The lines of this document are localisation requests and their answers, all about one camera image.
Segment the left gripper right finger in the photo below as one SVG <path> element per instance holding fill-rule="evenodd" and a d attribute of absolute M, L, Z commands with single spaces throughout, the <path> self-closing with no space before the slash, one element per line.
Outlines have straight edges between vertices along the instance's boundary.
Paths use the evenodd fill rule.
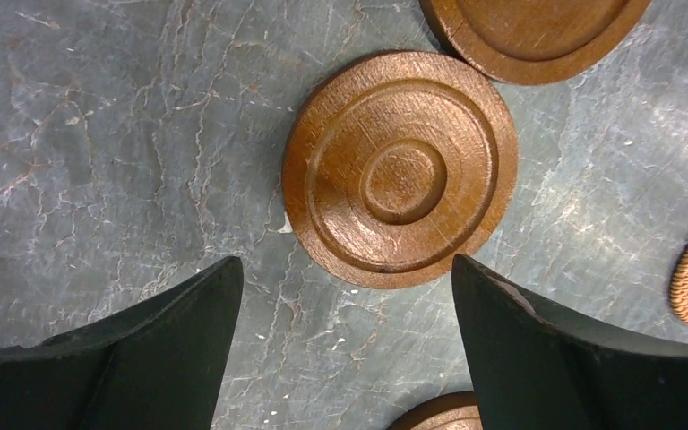
<path fill-rule="evenodd" d="M 688 344 L 581 314 L 470 257 L 455 312 L 486 429 L 688 429 Z"/>

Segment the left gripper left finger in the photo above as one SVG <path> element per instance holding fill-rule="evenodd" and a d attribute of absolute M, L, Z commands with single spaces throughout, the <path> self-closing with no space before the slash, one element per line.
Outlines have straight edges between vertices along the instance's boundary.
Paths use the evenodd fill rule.
<path fill-rule="evenodd" d="M 235 256 L 116 314 L 0 349 L 0 429 L 208 429 L 244 286 Z"/>

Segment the wooden coaster one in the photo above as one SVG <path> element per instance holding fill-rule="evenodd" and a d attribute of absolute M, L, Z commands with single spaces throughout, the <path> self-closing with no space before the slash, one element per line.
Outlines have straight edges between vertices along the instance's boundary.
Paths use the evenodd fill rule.
<path fill-rule="evenodd" d="M 448 393 L 425 401 L 393 421 L 388 430 L 481 430 L 473 391 Z"/>

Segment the wooden coaster three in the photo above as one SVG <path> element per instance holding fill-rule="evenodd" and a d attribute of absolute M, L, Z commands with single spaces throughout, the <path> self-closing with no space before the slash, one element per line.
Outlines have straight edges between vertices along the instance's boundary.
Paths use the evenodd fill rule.
<path fill-rule="evenodd" d="M 310 258 L 378 289 L 435 280 L 475 253 L 515 187 L 518 135 L 492 83 L 425 51 L 365 56 L 311 91 L 281 185 Z"/>

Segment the wooden coaster four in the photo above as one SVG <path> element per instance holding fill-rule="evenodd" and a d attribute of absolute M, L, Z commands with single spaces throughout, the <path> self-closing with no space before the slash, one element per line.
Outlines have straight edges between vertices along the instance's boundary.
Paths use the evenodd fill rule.
<path fill-rule="evenodd" d="M 542 85 L 572 78 L 609 54 L 649 0 L 425 0 L 440 43 L 499 82 Z"/>

